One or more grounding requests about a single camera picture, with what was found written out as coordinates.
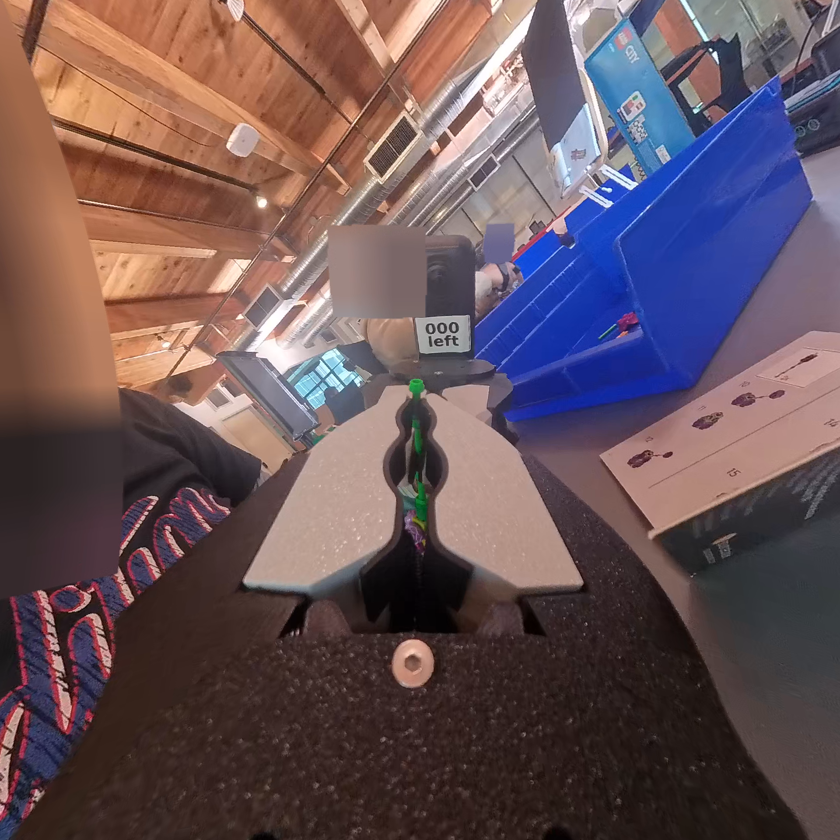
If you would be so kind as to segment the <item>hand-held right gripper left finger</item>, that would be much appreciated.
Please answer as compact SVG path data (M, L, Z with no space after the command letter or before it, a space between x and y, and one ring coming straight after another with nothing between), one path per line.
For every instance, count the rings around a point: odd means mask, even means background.
M244 577L252 592L331 600L355 631L365 614L360 573L396 545L401 530L387 459L403 439L399 419L363 419L363 412L318 442Z

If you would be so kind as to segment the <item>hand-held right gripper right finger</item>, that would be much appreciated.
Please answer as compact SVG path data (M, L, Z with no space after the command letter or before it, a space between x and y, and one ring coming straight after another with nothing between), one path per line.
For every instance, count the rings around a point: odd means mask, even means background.
M430 534L468 572L454 608L458 628L477 629L498 603L581 592L581 573L514 445L441 395L427 405L444 468Z

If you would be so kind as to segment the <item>grey desk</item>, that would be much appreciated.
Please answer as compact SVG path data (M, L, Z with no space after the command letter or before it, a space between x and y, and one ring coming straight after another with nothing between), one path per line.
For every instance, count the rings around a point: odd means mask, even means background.
M814 199L699 382L517 424L519 447L601 516L657 578L693 636L723 706L810 838L839 832L838 550L782 548L691 579L659 545L602 452L810 331L839 326L839 151L804 161Z

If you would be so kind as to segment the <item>dark flat monitor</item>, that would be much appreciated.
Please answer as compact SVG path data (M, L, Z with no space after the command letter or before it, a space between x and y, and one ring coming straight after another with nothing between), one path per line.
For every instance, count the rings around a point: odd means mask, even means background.
M250 351L220 352L216 360L290 441L314 446L317 414L272 363Z

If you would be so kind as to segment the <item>ceiling air vent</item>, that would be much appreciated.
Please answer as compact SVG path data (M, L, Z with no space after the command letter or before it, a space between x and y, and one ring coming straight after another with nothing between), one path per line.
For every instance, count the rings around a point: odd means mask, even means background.
M403 111L364 158L364 168L385 184L424 139L412 115Z

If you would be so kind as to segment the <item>instruction booklet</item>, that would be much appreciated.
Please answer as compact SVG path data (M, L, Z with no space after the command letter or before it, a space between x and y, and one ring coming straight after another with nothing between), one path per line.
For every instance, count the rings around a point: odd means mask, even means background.
M600 456L689 576L838 530L839 335L811 331Z

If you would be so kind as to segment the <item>blue storage bin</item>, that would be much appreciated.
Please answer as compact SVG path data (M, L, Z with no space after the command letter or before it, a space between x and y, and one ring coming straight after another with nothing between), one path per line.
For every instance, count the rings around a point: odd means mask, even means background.
M476 327L524 421L689 389L812 201L774 78L573 234ZM628 312L640 329L598 343Z

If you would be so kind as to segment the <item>blue printed carton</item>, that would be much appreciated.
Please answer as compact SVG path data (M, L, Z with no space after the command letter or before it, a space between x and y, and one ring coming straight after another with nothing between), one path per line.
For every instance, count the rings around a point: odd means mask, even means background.
M684 113L627 17L584 59L584 72L646 176L694 143Z

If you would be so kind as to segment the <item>silver ceiling air duct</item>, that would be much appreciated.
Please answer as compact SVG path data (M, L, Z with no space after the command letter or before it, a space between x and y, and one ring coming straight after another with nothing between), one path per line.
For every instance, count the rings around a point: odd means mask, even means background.
M466 109L502 62L527 34L535 2L503 2L465 56L448 73L434 94L409 112L424 139L394 175L378 183L365 170L364 178L352 188L324 231L291 264L286 278L270 287L276 301L266 315L233 342L232 350L257 350L281 320L296 305L328 267L328 236L335 226L360 225L370 221L383 202L405 181L411 170L445 134Z

